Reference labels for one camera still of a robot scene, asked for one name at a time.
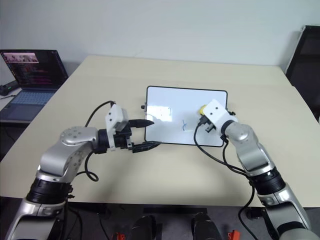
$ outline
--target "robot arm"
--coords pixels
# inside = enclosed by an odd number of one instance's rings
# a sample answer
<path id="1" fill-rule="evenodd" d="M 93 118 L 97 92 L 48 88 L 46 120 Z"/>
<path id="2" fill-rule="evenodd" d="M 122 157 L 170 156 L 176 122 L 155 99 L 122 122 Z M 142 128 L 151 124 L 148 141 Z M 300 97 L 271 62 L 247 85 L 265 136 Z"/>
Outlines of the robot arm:
<path id="1" fill-rule="evenodd" d="M 247 178 L 265 206 L 262 212 L 271 237 L 281 240 L 319 240 L 311 232 L 305 210 L 288 183 L 282 179 L 253 129 L 238 123 L 237 118 L 216 100 L 204 106 L 200 114 L 199 124 L 208 124 L 207 132 L 215 128 L 222 139 L 229 139 L 235 146 Z"/>
<path id="2" fill-rule="evenodd" d="M 131 128 L 142 128 L 152 121 L 128 120 L 127 112 L 114 104 L 105 117 L 106 129 L 75 126 L 63 131 L 55 145 L 41 157 L 35 180 L 22 200 L 6 240 L 58 239 L 62 212 L 73 188 L 80 165 L 89 154 L 103 154 L 107 149 L 129 149 L 133 153 L 155 148 L 160 142 L 148 141 L 135 145 L 131 142 Z"/>

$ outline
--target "dark floor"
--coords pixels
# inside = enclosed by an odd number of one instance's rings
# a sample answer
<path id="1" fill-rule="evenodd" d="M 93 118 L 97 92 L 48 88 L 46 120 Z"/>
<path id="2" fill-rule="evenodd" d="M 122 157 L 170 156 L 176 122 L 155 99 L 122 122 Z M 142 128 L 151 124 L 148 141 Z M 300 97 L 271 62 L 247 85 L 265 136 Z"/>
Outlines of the dark floor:
<path id="1" fill-rule="evenodd" d="M 1 159 L 6 152 L 13 145 L 23 128 L 6 127 L 1 128 Z M 0 239 L 4 239 L 9 225 L 19 207 L 21 199 L 1 197 L 0 205 Z M 205 212 L 215 222 L 224 240 L 228 239 L 228 232 L 238 230 L 241 232 L 241 240 L 250 240 L 252 237 L 244 229 L 238 220 L 237 214 L 239 207 L 231 206 L 153 206 L 153 205 L 140 205 L 140 204 L 90 204 L 82 203 L 73 205 L 74 209 L 78 210 L 83 221 L 83 238 L 104 240 L 107 239 L 99 223 L 99 217 L 107 231 L 109 237 L 114 233 L 120 232 L 128 235 L 134 222 L 144 215 L 155 216 L 157 224 L 162 227 L 162 231 L 158 232 L 156 240 L 192 240 L 191 233 L 191 219 L 196 212 Z M 159 209 L 168 210 L 167 213 L 159 213 Z M 310 218 L 313 231 L 320 236 L 320 208 L 307 208 L 306 212 Z M 256 234 L 260 240 L 270 240 L 270 236 L 266 230 L 264 220 L 253 219 L 250 220 L 243 217 L 248 227 Z M 67 233 L 72 228 L 75 222 L 75 215 L 68 212 Z M 70 239 L 78 240 L 80 237 L 79 221 L 73 228 Z"/>

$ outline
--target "black cylinder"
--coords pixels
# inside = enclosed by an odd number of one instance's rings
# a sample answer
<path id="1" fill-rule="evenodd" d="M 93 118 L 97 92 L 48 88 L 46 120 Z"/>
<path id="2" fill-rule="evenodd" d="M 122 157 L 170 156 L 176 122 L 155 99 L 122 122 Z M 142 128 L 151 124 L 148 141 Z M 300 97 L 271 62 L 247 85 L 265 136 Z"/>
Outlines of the black cylinder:
<path id="1" fill-rule="evenodd" d="M 268 195 L 280 191 L 286 186 L 277 168 L 257 175 L 248 177 L 260 195 Z"/>
<path id="2" fill-rule="evenodd" d="M 71 189 L 69 183 L 45 181 L 36 178 L 26 199 L 37 204 L 59 204 L 66 200 Z"/>

